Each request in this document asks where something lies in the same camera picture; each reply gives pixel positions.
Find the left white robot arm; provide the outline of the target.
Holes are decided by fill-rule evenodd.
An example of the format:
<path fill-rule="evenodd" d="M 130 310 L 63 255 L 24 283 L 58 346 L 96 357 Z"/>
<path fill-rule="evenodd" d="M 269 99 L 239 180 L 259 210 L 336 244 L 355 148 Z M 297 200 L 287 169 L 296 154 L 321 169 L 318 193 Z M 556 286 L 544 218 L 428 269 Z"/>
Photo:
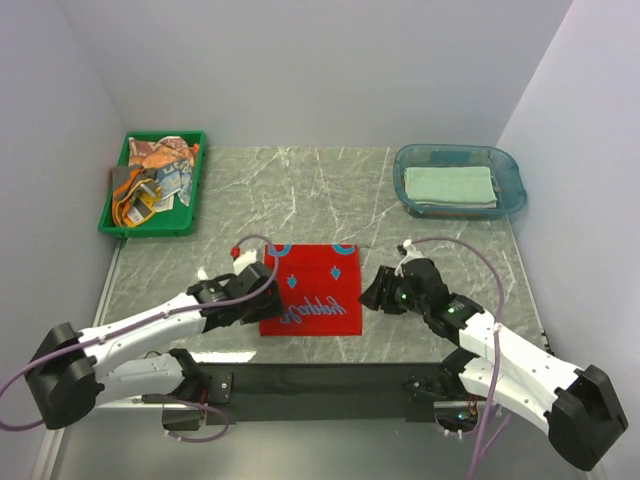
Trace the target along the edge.
<path fill-rule="evenodd" d="M 115 323 L 80 331 L 68 323 L 52 328 L 24 377 L 49 430 L 68 427 L 95 407 L 125 397 L 170 394 L 188 402 L 201 389 L 191 357 L 163 354 L 153 360 L 144 359 L 144 353 L 234 323 L 258 323 L 282 310 L 273 270 L 255 261 Z"/>

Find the orange yellow cloth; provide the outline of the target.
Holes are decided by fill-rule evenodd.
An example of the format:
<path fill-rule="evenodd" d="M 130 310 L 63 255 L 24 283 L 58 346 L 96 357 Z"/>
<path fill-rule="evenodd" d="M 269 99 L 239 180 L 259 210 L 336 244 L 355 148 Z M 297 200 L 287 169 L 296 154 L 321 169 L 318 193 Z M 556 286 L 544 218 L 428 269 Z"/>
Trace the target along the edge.
<path fill-rule="evenodd" d="M 111 170 L 111 185 L 111 217 L 118 227 L 133 228 L 145 223 L 162 199 L 155 168 L 116 166 Z"/>

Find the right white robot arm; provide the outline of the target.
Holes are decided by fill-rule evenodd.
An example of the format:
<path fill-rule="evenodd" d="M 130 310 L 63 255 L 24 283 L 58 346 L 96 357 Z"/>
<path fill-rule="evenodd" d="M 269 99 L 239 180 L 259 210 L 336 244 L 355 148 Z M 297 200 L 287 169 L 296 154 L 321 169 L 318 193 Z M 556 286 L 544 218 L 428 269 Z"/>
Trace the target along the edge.
<path fill-rule="evenodd" d="M 440 379 L 418 382 L 418 387 L 452 399 L 468 393 L 491 397 L 544 432 L 556 452 L 579 470 L 592 470 L 628 428 L 603 370 L 581 369 L 497 326 L 488 310 L 450 292 L 428 258 L 380 267 L 359 301 L 386 314 L 416 313 L 433 333 L 456 345 L 440 365 Z"/>

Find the red blue patterned cloth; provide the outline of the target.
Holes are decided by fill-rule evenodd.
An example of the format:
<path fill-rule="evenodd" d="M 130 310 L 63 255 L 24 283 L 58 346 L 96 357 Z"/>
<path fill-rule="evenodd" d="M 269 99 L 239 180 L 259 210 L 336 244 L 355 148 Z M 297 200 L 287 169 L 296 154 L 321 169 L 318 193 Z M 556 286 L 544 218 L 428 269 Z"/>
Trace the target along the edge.
<path fill-rule="evenodd" d="M 354 244 L 276 244 L 265 264 L 278 265 L 284 312 L 259 324 L 263 337 L 359 336 L 362 279 Z"/>

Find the green panda towel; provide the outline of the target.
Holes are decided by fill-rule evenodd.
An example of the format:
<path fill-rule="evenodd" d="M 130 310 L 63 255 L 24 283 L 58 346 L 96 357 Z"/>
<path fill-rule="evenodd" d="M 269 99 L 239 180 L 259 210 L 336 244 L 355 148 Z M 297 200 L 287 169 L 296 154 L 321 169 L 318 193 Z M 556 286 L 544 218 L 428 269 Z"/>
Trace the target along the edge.
<path fill-rule="evenodd" d="M 404 173 L 407 197 L 413 202 L 489 202 L 497 200 L 486 166 L 409 167 Z"/>

